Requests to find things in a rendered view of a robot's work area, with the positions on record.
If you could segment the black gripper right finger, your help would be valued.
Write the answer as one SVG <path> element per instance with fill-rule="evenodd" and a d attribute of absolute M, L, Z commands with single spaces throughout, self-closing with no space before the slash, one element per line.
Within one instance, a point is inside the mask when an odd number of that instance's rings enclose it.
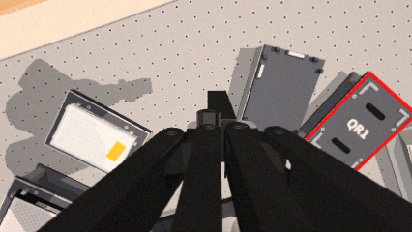
<path fill-rule="evenodd" d="M 286 128 L 237 120 L 217 93 L 240 232 L 412 232 L 412 203 Z"/>

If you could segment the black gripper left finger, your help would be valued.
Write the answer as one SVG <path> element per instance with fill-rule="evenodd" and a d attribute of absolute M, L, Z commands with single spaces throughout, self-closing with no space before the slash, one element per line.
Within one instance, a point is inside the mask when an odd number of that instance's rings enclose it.
<path fill-rule="evenodd" d="M 159 131 L 36 232 L 150 232 L 182 181 L 170 232 L 222 232 L 217 91 L 207 103 L 186 132 Z"/>

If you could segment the white operator button panel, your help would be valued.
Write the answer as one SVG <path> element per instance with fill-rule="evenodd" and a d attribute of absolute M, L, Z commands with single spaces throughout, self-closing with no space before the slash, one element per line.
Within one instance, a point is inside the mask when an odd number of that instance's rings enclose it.
<path fill-rule="evenodd" d="M 412 125 L 402 129 L 385 146 L 401 197 L 412 203 Z"/>

